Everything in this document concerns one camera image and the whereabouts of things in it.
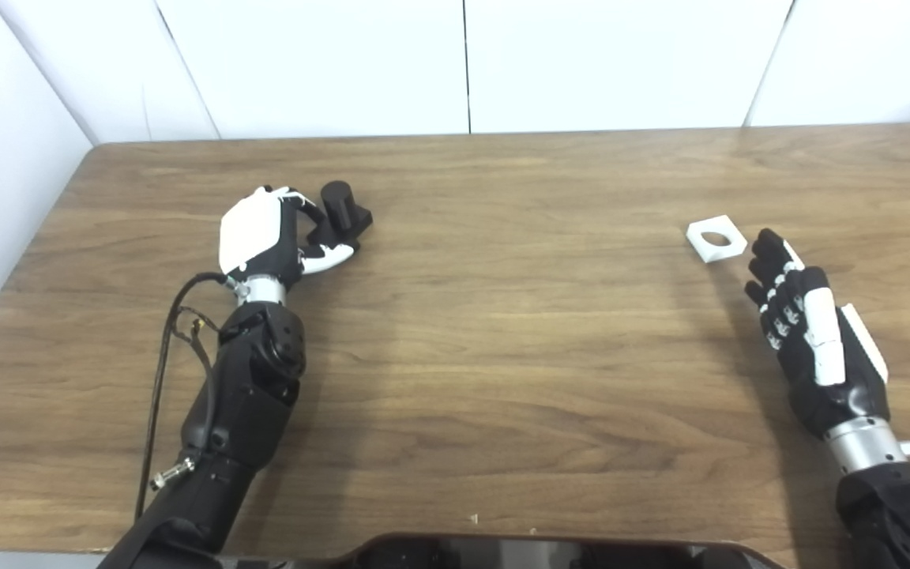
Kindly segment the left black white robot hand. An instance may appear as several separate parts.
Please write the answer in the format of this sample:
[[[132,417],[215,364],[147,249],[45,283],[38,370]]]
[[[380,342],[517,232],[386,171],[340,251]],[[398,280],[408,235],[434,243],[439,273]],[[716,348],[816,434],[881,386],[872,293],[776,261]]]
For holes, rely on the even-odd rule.
[[[233,281],[270,277],[292,288],[304,275],[343,264],[358,249],[358,242],[336,237],[328,215],[306,195],[266,185],[223,215],[218,266]]]

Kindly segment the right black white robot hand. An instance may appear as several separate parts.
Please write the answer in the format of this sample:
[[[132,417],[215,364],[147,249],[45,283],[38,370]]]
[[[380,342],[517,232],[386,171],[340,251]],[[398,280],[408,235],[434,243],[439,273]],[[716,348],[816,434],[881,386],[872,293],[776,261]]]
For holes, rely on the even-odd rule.
[[[788,403],[813,436],[853,419],[889,420],[889,369],[852,303],[838,305],[827,274],[762,229],[744,291],[787,379]]]

